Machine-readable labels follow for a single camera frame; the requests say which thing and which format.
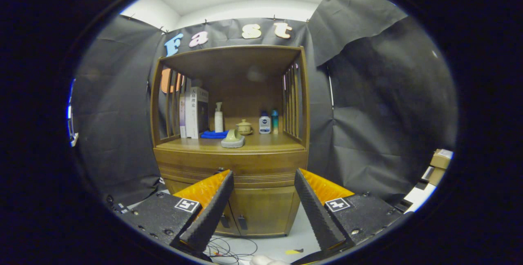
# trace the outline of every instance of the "wooden cabinet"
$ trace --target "wooden cabinet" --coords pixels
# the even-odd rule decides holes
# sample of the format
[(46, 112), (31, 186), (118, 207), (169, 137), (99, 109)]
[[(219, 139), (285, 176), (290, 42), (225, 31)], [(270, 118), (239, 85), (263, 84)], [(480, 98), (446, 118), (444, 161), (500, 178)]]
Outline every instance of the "wooden cabinet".
[[(177, 105), (180, 84), (187, 77), (200, 80), (209, 92), (211, 129), (217, 101), (222, 101), (225, 129), (233, 129), (241, 119), (252, 123), (254, 132), (245, 136), (244, 146), (230, 149), (223, 148), (220, 140), (180, 138)], [(279, 113), (279, 133), (258, 133), (261, 110), (273, 109)], [(175, 193), (218, 170), (230, 169), (234, 174), (235, 189), (217, 233), (289, 233), (299, 205), (295, 171), (307, 167), (309, 125), (303, 47), (201, 49), (158, 62), (151, 90), (151, 131), (153, 151), (169, 191)], [(160, 134), (161, 127), (166, 136)]]
[(230, 203), (240, 235), (278, 236), (289, 234), (299, 198), (294, 186), (235, 189)]

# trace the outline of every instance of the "cabinet door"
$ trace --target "cabinet door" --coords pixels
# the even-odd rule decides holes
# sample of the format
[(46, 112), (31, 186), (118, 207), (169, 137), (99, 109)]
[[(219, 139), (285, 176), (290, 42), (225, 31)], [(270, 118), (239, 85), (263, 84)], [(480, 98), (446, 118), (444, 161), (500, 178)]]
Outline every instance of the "cabinet door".
[(243, 236), (288, 235), (299, 197), (295, 187), (234, 189), (230, 207)]
[[(185, 189), (185, 187), (191, 186), (191, 184), (189, 183), (180, 183), (179, 181), (174, 181), (170, 179), (164, 179), (164, 181), (166, 187), (168, 188), (171, 194), (179, 192)], [(215, 233), (226, 235), (239, 235), (239, 231), (236, 226), (236, 223), (234, 222), (234, 217), (232, 216), (232, 213), (230, 211), (229, 204), (227, 204), (224, 210), (224, 214), (222, 215), (220, 222), (218, 222), (218, 226), (216, 226)]]

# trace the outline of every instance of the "letter a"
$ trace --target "letter a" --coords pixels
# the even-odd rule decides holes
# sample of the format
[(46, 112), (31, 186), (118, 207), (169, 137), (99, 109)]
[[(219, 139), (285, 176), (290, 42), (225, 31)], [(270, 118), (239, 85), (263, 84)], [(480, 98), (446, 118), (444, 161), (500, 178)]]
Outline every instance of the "letter a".
[(194, 47), (199, 44), (204, 44), (208, 41), (207, 38), (207, 31), (198, 32), (191, 38), (191, 42), (189, 43), (189, 47)]

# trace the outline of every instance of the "blue letter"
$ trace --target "blue letter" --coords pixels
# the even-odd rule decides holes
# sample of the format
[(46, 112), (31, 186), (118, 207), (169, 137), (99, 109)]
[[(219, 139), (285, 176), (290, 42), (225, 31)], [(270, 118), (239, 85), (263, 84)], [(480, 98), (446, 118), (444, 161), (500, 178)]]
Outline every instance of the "blue letter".
[(174, 38), (172, 38), (171, 40), (169, 40), (168, 42), (165, 43), (165, 47), (167, 49), (166, 57), (172, 56), (178, 52), (178, 49), (176, 49), (176, 48), (180, 46), (181, 38), (183, 38), (183, 33), (178, 34), (177, 36), (175, 36)]

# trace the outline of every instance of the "black metal plate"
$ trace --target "black metal plate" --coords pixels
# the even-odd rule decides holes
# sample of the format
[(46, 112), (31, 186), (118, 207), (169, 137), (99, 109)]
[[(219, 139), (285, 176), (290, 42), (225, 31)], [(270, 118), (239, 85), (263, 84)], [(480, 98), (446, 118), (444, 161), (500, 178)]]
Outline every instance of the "black metal plate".
[[(190, 200), (184, 203), (182, 198), (157, 192), (134, 207), (131, 212), (121, 216), (134, 223), (148, 237), (175, 247), (178, 245), (179, 235), (201, 210), (200, 203), (194, 203), (196, 204), (191, 204)], [(177, 205), (187, 209), (178, 209)]]
[[(341, 199), (349, 207), (340, 207), (344, 203)], [(325, 203), (327, 213), (345, 237), (355, 244), (373, 237), (402, 216), (400, 211), (369, 193), (347, 196), (334, 203), (339, 204), (334, 205), (334, 212), (329, 203)]]

